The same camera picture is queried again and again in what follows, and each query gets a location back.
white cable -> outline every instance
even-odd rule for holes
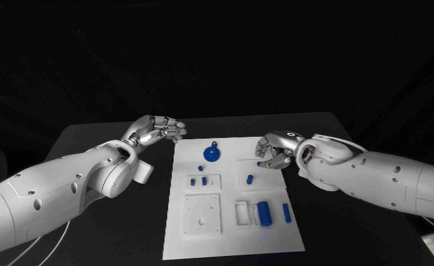
[[[16,259],[7,264],[7,266],[12,266],[16,263],[16,261],[22,258],[22,256],[25,256],[26,252],[35,246],[35,244],[38,243],[38,241],[39,241],[41,238],[42,238],[42,236],[35,240],[35,242],[32,243],[32,245],[28,247],[28,249],[23,251],[23,253],[16,257]]]
[[[59,244],[61,244],[61,241],[62,241],[62,239],[64,239],[64,236],[65,236],[65,233],[66,233],[66,230],[68,230],[69,222],[71,222],[71,221],[68,221],[66,228],[65,228],[65,231],[64,231],[64,235],[62,235],[62,237],[61,237],[61,240],[58,241],[58,244],[56,244],[55,248],[52,249],[52,252],[49,253],[48,257],[45,258],[45,260],[42,261],[42,263],[39,264],[39,266],[42,266],[42,264],[43,264],[45,261],[48,260],[49,256],[52,255],[52,253],[55,252],[55,250],[56,250],[56,248],[58,248],[58,246],[59,246]]]
[[[430,221],[430,219],[427,219],[427,217],[423,217],[430,223],[431,225],[434,226],[434,223]]]
[[[359,146],[358,144],[355,144],[353,142],[351,141],[346,141],[345,139],[339,139],[338,137],[333,137],[333,136],[323,136],[322,134],[316,134],[316,136],[322,136],[322,137],[327,137],[330,139],[336,139],[338,141],[340,142],[345,142],[346,144],[352,145],[353,147],[356,147],[359,150],[362,150],[364,152],[368,152],[368,150]]]

table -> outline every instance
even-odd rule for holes
[[[293,130],[351,137],[327,112],[185,119],[186,138],[263,136],[273,130]],[[87,151],[118,139],[130,122],[71,125],[46,160]],[[117,198],[97,200],[69,225],[62,243],[45,265],[433,265],[434,256],[407,217],[349,197],[342,191],[319,189],[297,175],[297,165],[283,170],[287,192],[300,227],[306,252],[163,261],[166,213],[172,180],[173,143],[162,140],[140,158],[154,166],[144,185],[131,182]],[[59,237],[64,225],[46,234],[19,265],[39,265]],[[30,242],[0,253],[9,263]]]

robotic arm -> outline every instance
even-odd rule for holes
[[[114,198],[131,180],[144,184],[153,167],[139,153],[160,139],[178,142],[186,125],[146,115],[121,140],[48,161],[0,183],[0,251],[36,239],[79,216],[103,197]]]
[[[355,154],[352,145],[362,153]],[[268,169],[299,165],[299,175],[326,191],[342,191],[391,210],[434,218],[434,166],[400,156],[366,151],[335,137],[306,139],[291,131],[274,131],[258,141],[255,155],[273,159],[258,163]]]

small blue piece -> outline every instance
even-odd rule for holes
[[[258,216],[260,216],[261,226],[271,226],[273,222],[271,222],[271,215],[270,215],[267,201],[258,203]]]
[[[247,176],[247,184],[251,184],[252,181],[254,181],[254,175],[248,175]]]
[[[203,157],[208,161],[216,161],[219,159],[219,149],[216,142],[212,142],[211,147],[203,151]]]
[[[287,203],[283,204],[283,213],[286,214],[286,222],[291,223],[290,209],[287,208]]]

blue block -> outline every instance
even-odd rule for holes
[[[291,223],[290,209],[287,208],[287,203],[283,204],[283,213],[286,214],[286,222]]]
[[[258,216],[260,216],[261,226],[271,226],[273,221],[271,221],[271,215],[270,215],[267,201],[263,201],[258,203]]]
[[[252,181],[254,181],[254,175],[248,175],[247,176],[247,184],[251,184]]]

